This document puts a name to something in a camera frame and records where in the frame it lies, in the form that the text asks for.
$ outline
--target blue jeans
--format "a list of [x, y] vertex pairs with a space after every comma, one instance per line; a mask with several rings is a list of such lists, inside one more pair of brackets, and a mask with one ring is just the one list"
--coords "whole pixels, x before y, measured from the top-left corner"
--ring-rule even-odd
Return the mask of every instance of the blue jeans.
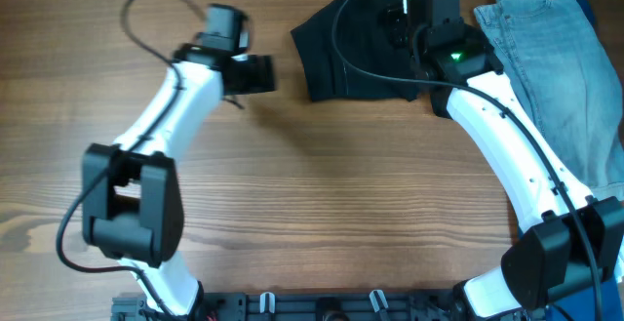
[[555, 153], [597, 198], [624, 200], [622, 88], [576, 0], [496, 0], [475, 16]]

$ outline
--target black cable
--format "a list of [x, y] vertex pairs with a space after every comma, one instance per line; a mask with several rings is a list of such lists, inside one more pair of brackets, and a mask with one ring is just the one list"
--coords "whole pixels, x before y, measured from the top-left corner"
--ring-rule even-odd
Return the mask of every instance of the black cable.
[[342, 63], [344, 63], [345, 65], [349, 66], [349, 68], [353, 69], [354, 71], [364, 76], [368, 76], [370, 78], [378, 79], [384, 82], [406, 83], [406, 84], [412, 84], [412, 85], [427, 84], [427, 85], [432, 85], [432, 86], [456, 88], [458, 90], [466, 91], [468, 93], [479, 96], [482, 99], [487, 100], [490, 103], [492, 103], [494, 106], [496, 106], [502, 111], [501, 116], [509, 117], [509, 119], [512, 120], [514, 124], [516, 124], [518, 129], [520, 129], [522, 134], [526, 137], [528, 142], [531, 144], [531, 146], [537, 153], [537, 156], [539, 157], [540, 161], [544, 164], [544, 167], [546, 168], [548, 175], [550, 176], [551, 180], [555, 183], [555, 189], [557, 190], [557, 193], [559, 193], [562, 196], [562, 199], [564, 200], [564, 203], [567, 206], [567, 210], [569, 211], [569, 214], [572, 217], [572, 221], [574, 222], [574, 226], [581, 240], [581, 245], [583, 246], [585, 254], [587, 255], [587, 260], [589, 261], [589, 267], [590, 267], [590, 271], [592, 274], [592, 282], [594, 285], [594, 300], [596, 303], [595, 305], [596, 321], [603, 320], [603, 297], [602, 297], [602, 290], [601, 290], [601, 278], [598, 275], [596, 258], [594, 257], [592, 246], [589, 242], [589, 238], [587, 237], [587, 232], [585, 231], [585, 228], [583, 227], [583, 223], [581, 222], [578, 214], [576, 213], [576, 208], [574, 208], [572, 201], [567, 195], [566, 185], [559, 179], [559, 176], [557, 175], [557, 172], [553, 168], [553, 165], [550, 163], [550, 161], [548, 160], [548, 157], [546, 156], [542, 148], [537, 143], [537, 140], [535, 140], [533, 135], [527, 129], [527, 127], [525, 127], [522, 121], [520, 121], [518, 117], [516, 117], [516, 115], [508, 107], [506, 107], [505, 105], [503, 105], [501, 102], [499, 102], [495, 98], [491, 97], [490, 95], [478, 89], [464, 86], [464, 85], [454, 84], [450, 82], [443, 82], [443, 81], [428, 81], [428, 80], [405, 79], [405, 78], [397, 78], [397, 77], [390, 77], [390, 76], [382, 76], [376, 73], [364, 71], [363, 69], [357, 66], [354, 66], [351, 62], [349, 62], [342, 55], [336, 43], [337, 26], [338, 26], [338, 21], [340, 19], [340, 14], [342, 13], [342, 10], [346, 7], [346, 5], [349, 3], [349, 1], [350, 0], [344, 0], [342, 5], [340, 5], [340, 8], [338, 8], [338, 11], [336, 12], [335, 17], [333, 18], [333, 24], [331, 25], [331, 44], [333, 46], [333, 49], [337, 53], [338, 57], [342, 60]]
[[574, 321], [572, 316], [570, 316], [567, 313], [567, 311], [565, 311], [562, 307], [558, 306], [557, 304], [552, 304], [551, 306], [553, 306], [555, 309], [557, 309], [557, 311], [559, 311], [559, 313], [564, 317], [565, 320], [567, 320], [567, 321]]
[[[82, 192], [76, 197], [76, 199], [74, 199], [72, 204], [69, 206], [69, 209], [67, 209], [67, 212], [65, 213], [65, 215], [62, 218], [62, 220], [60, 221], [60, 226], [58, 227], [57, 242], [56, 242], [57, 255], [58, 255], [58, 258], [60, 259], [60, 261], [63, 264], [65, 264], [67, 267], [69, 267], [71, 269], [74, 269], [76, 271], [79, 271], [79, 272], [84, 272], [84, 273], [107, 273], [107, 272], [129, 271], [129, 272], [134, 273], [136, 275], [136, 277], [145, 286], [145, 289], [147, 290], [147, 293], [149, 294], [149, 296], [154, 301], [156, 301], [156, 303], [161, 308], [161, 310], [163, 310], [165, 315], [169, 319], [171, 319], [171, 320], [176, 320], [176, 317], [174, 317], [172, 315], [172, 313], [169, 311], [169, 309], [167, 308], [167, 306], [164, 305], [163, 301], [158, 296], [158, 293], [156, 292], [156, 290], [154, 289], [154, 287], [150, 283], [149, 279], [147, 279], [147, 277], [145, 276], [144, 271], [141, 270], [140, 268], [134, 267], [134, 266], [109, 266], [109, 267], [86, 267], [86, 266], [81, 266], [81, 265], [71, 261], [70, 259], [68, 259], [67, 256], [65, 255], [65, 253], [63, 251], [63, 247], [62, 247], [62, 238], [63, 238], [63, 236], [65, 234], [65, 230], [67, 229], [67, 225], [69, 224], [69, 221], [71, 220], [71, 217], [73, 216], [73, 214], [76, 211], [76, 209], [78, 208], [78, 206], [85, 200], [85, 198], [89, 195], [89, 193], [91, 193], [94, 190], [94, 188], [105, 177], [110, 176], [112, 174], [115, 174], [116, 171], [118, 170], [119, 166], [121, 165], [121, 163], [123, 163], [123, 161], [125, 159], [127, 159], [132, 154], [133, 151], [135, 151], [138, 148], [140, 148], [144, 144], [144, 142], [149, 139], [149, 136], [154, 132], [154, 130], [158, 127], [160, 122], [167, 116], [169, 111], [172, 109], [172, 107], [174, 106], [174, 104], [177, 101], [177, 98], [179, 97], [180, 91], [182, 90], [183, 78], [182, 78], [181, 73], [177, 69], [177, 67], [174, 65], [174, 63], [171, 62], [170, 60], [168, 60], [162, 54], [158, 53], [153, 48], [147, 46], [140, 39], [138, 39], [138, 37], [136, 37], [135, 34], [132, 32], [132, 30], [130, 28], [130, 23], [128, 22], [128, 18], [129, 18], [130, 7], [132, 6], [132, 4], [135, 1], [136, 0], [127, 0], [126, 3], [124, 4], [123, 8], [122, 8], [122, 11], [121, 11], [121, 26], [122, 26], [122, 29], [123, 29], [124, 33], [126, 33], [126, 35], [130, 38], [130, 40], [132, 40], [135, 44], [137, 44], [144, 51], [148, 52], [152, 56], [154, 56], [154, 57], [158, 58], [159, 60], [161, 60], [162, 62], [164, 62], [168, 67], [170, 67], [174, 71], [175, 77], [177, 79], [177, 82], [176, 82], [175, 87], [174, 87], [175, 91], [172, 94], [172, 96], [171, 96], [170, 100], [168, 101], [167, 105], [161, 110], [160, 114], [158, 114], [158, 116], [152, 122], [152, 124], [149, 125], [147, 130], [145, 130], [145, 133], [143, 135], [141, 135], [136, 140], [136, 142], [129, 149], [126, 150], [126, 152], [124, 152], [119, 158], [117, 158], [117, 160], [114, 161], [110, 165], [110, 167], [108, 169], [106, 169], [106, 170], [100, 172], [99, 174], [97, 174], [97, 176], [89, 184], [85, 185], [85, 187], [82, 190]], [[181, 1], [183, 1], [195, 13], [195, 15], [197, 15], [199, 17], [200, 20], [205, 20], [206, 19], [206, 17], [204, 15], [203, 11], [201, 10], [201, 8], [199, 8], [191, 0], [181, 0]]]

